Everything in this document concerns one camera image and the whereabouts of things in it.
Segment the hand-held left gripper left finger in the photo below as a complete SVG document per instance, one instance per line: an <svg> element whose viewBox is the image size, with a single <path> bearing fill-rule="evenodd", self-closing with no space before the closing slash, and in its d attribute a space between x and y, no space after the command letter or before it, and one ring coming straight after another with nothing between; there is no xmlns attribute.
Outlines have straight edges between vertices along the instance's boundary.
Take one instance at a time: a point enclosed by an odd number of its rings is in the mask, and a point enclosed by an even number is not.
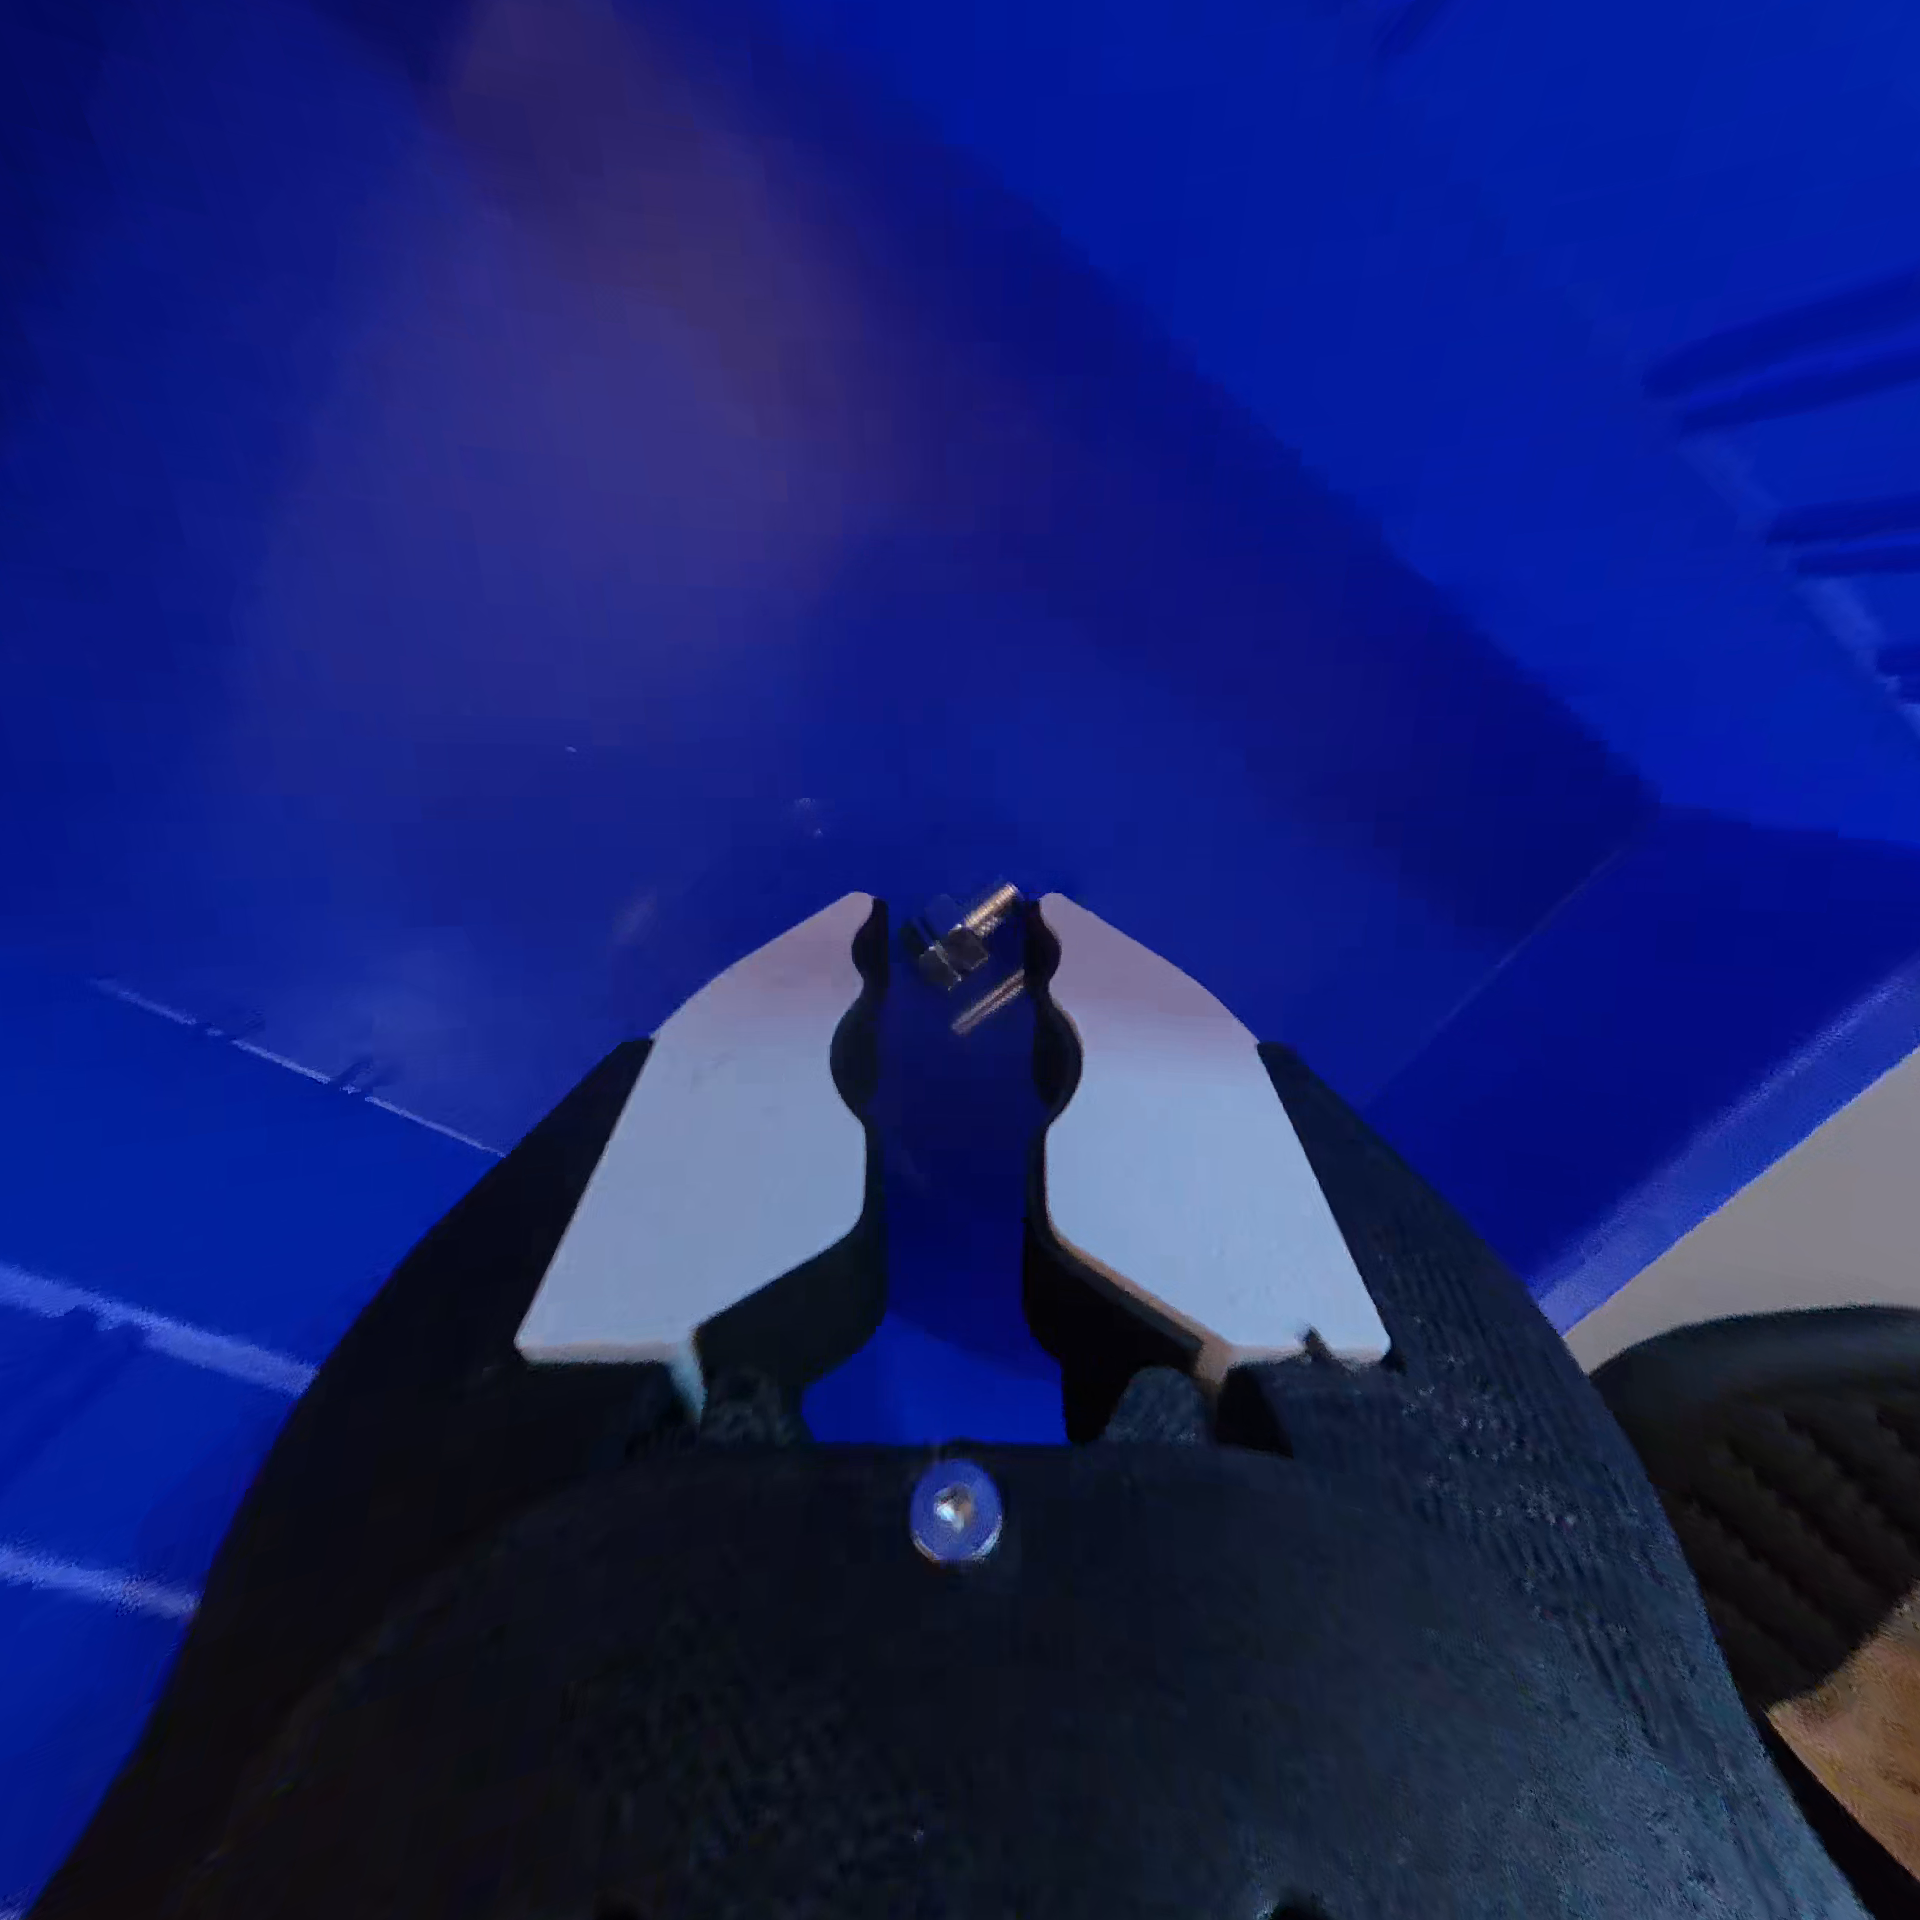
<svg viewBox="0 0 1920 1920"><path fill-rule="evenodd" d="M690 1416L796 1409L885 1312L871 1104L888 920L843 895L660 1021L519 1322L541 1370L654 1364Z"/></svg>

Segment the blue plastic bin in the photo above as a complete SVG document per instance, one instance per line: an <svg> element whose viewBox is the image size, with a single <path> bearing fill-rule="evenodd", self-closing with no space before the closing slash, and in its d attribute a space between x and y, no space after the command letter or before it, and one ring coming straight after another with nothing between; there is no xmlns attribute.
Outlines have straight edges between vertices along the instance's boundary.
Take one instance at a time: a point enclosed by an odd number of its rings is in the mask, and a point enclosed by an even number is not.
<svg viewBox="0 0 1920 1920"><path fill-rule="evenodd" d="M1916 5L4 5L4 1915L1859 1915L1590 1372L1916 1309L1916 135ZM878 1330L522 1360L853 892ZM1044 1234L1047 895L1378 1364Z"/></svg>

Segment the small silver bolt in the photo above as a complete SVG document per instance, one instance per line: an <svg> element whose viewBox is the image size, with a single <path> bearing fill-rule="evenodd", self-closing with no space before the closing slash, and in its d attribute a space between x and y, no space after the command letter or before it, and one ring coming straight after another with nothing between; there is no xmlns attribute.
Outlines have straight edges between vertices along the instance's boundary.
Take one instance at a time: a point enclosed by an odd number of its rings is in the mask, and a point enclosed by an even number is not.
<svg viewBox="0 0 1920 1920"><path fill-rule="evenodd" d="M997 880L966 898L935 896L906 922L902 956L922 983L951 1001L947 1025L955 1040L968 1040L1027 997L1032 906L1019 887Z"/></svg>

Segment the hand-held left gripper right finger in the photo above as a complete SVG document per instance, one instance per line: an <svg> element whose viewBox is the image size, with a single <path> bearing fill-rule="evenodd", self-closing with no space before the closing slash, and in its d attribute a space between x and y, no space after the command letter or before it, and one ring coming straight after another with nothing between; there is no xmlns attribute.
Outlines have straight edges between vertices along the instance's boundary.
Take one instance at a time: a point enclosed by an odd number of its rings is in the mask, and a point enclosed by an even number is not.
<svg viewBox="0 0 1920 1920"><path fill-rule="evenodd" d="M1254 1033L1223 1000L1063 895L1042 1011L1071 1089L1039 1151L1044 1234L1205 1384L1325 1348L1367 1368L1387 1330Z"/></svg>

